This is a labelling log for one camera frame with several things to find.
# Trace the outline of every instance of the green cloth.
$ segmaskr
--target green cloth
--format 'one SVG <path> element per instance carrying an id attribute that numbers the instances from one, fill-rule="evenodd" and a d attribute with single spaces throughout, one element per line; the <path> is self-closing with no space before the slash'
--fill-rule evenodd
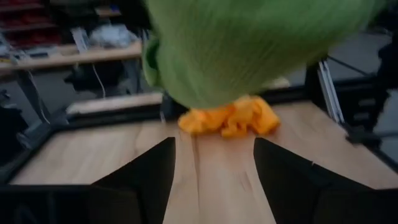
<path id="1" fill-rule="evenodd" d="M 381 0 L 147 0 L 150 85 L 190 108 L 259 91 L 365 27 Z"/>

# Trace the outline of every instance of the workbench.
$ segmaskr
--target workbench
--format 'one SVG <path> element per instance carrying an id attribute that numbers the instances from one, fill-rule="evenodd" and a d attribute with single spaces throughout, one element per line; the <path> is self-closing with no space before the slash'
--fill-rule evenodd
<path id="1" fill-rule="evenodd" d="M 68 113 L 154 104 L 160 93 L 72 105 Z M 280 128 L 262 136 L 373 189 L 398 187 L 398 175 L 311 102 L 273 106 Z M 91 184 L 175 137 L 174 180 L 164 223 L 275 223 L 253 158 L 255 135 L 225 140 L 190 136 L 175 122 L 144 121 L 67 131 L 53 136 L 12 179 L 14 185 Z"/>
<path id="2" fill-rule="evenodd" d="M 76 45 L 61 45 L 44 58 L 24 58 L 16 64 L 1 65 L 0 78 L 10 76 L 17 77 L 18 84 L 24 92 L 29 103 L 42 121 L 44 116 L 49 117 L 49 111 L 41 100 L 34 82 L 29 76 L 31 70 L 40 68 L 53 68 L 64 65 L 76 65 L 83 63 L 95 63 L 112 60 L 122 60 L 128 77 L 132 82 L 137 82 L 137 63 L 131 61 L 134 58 L 140 58 L 142 53 L 142 44 L 137 41 L 124 49 L 103 49 L 93 47 L 87 52 L 79 53 Z"/>

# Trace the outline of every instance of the black metal frame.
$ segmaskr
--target black metal frame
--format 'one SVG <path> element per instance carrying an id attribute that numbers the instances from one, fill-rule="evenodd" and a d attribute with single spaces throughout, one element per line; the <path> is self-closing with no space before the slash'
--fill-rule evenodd
<path id="1" fill-rule="evenodd" d="M 287 88 L 267 90 L 260 93 L 259 96 L 261 96 L 271 105 L 291 103 L 296 101 L 312 101 L 319 108 L 326 111 L 325 99 L 323 97 L 322 91 L 320 90 L 318 69 L 319 67 L 317 63 L 308 66 L 305 84 L 302 86 L 291 86 Z M 374 93 L 376 91 L 376 95 L 383 95 L 383 99 L 386 99 L 388 96 L 386 89 L 378 85 L 375 77 L 337 81 L 335 82 L 335 88 L 338 95 L 346 95 L 358 92 Z M 352 101 L 358 102 L 358 100 L 360 99 L 355 98 Z M 384 103 L 381 103 L 377 106 L 382 108 L 383 105 Z M 186 111 L 187 109 L 184 106 L 175 102 L 173 99 L 171 99 L 171 97 L 164 95 L 162 103 L 157 105 L 136 106 L 132 108 L 86 114 L 73 114 L 67 116 L 68 122 L 66 123 L 56 123 L 53 125 L 44 124 L 45 127 L 40 130 L 40 136 L 36 136 L 36 141 L 29 146 L 30 150 L 26 150 L 24 153 L 22 153 L 16 159 L 14 165 L 11 166 L 9 170 L 7 170 L 2 176 L 0 176 L 0 183 L 8 183 L 19 172 L 19 170 L 40 151 L 40 148 L 55 133 L 111 124 L 142 122 L 153 119 L 164 118 L 166 121 L 175 121 Z M 384 161 L 394 171 L 398 172 L 398 164 L 385 155 L 382 151 L 377 149 L 377 143 L 380 141 L 379 137 L 368 134 L 364 131 L 358 131 L 349 123 L 342 123 L 340 125 L 342 125 L 342 127 L 344 127 L 348 132 L 347 140 L 351 141 L 352 143 L 364 144 L 370 149 L 371 152 L 377 155 L 378 158 Z"/>

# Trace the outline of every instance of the shelf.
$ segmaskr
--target shelf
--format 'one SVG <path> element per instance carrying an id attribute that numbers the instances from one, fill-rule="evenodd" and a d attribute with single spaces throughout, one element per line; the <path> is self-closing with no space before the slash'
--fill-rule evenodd
<path id="1" fill-rule="evenodd" d="M 44 8 L 44 6 L 39 3 L 30 3 L 30 4 L 15 5 L 15 6 L 1 6 L 0 13 L 15 12 L 15 11 L 22 11 L 29 9 L 42 9 L 42 8 Z"/>
<path id="2" fill-rule="evenodd" d="M 51 23 L 31 24 L 31 25 L 19 26 L 19 27 L 13 27 L 13 28 L 3 28 L 3 29 L 0 29 L 0 32 L 10 33 L 10 32 L 36 30 L 36 29 L 46 29 L 46 28 L 53 28 L 53 27 L 56 27 L 56 25 L 51 24 Z"/>
<path id="3" fill-rule="evenodd" d="M 100 18 L 117 17 L 117 16 L 121 16 L 122 15 L 119 10 L 113 10 L 113 9 L 111 9 L 109 7 L 97 7 L 95 9 L 95 13 Z"/>
<path id="4" fill-rule="evenodd" d="M 16 44 L 13 45 L 15 49 L 26 49 L 26 48 L 33 48 L 33 47 L 51 47 L 54 45 L 60 45 L 60 42 L 47 42 L 41 44 Z"/>

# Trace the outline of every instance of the orange fabric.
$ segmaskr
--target orange fabric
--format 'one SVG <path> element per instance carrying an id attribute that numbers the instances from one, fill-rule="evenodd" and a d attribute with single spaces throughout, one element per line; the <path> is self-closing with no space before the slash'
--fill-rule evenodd
<path id="1" fill-rule="evenodd" d="M 256 134 L 269 134 L 280 124 L 271 107 L 260 97 L 244 97 L 233 104 L 212 110 L 192 109 L 178 120 L 178 125 L 191 134 L 221 131 L 226 138 L 245 136 L 248 129 Z"/>

